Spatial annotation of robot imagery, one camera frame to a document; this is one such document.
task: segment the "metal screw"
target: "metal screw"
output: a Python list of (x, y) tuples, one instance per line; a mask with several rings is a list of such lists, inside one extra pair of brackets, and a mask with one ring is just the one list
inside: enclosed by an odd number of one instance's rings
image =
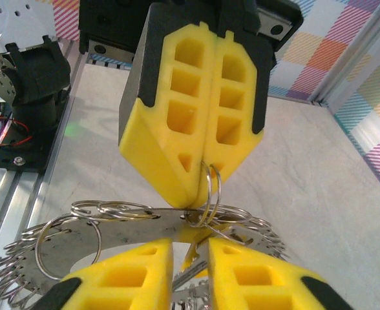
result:
[(23, 166), (24, 164), (26, 163), (26, 160), (24, 160), (22, 157), (16, 157), (14, 159), (14, 165), (17, 165), (17, 166)]

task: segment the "red wire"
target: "red wire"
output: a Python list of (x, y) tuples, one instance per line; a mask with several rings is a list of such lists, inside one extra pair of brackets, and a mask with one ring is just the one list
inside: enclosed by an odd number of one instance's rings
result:
[[(9, 120), (9, 119), (5, 118), (5, 117), (0, 117), (0, 120)], [(14, 122), (15, 124), (21, 125), (23, 128), (25, 128), (26, 132), (29, 134), (29, 128), (24, 123), (22, 123), (20, 121), (16, 121), (14, 119), (12, 120), (12, 122)], [(28, 142), (31, 139), (32, 139), (32, 136), (29, 136), (29, 137), (25, 138), (24, 140), (21, 140), (21, 141), (15, 142), (15, 143), (9, 143), (9, 144), (0, 143), (0, 147), (16, 147), (18, 145), (22, 145), (22, 144)]]

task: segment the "white table surface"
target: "white table surface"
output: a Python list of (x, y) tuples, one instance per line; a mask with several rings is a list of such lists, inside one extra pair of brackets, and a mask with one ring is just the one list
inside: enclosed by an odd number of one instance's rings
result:
[[(118, 153), (127, 76), (85, 67), (41, 222), (76, 200), (166, 206)], [(380, 309), (380, 183), (324, 108), (269, 98), (265, 130), (224, 185), (223, 203), (269, 220), (293, 259), (356, 309)]]

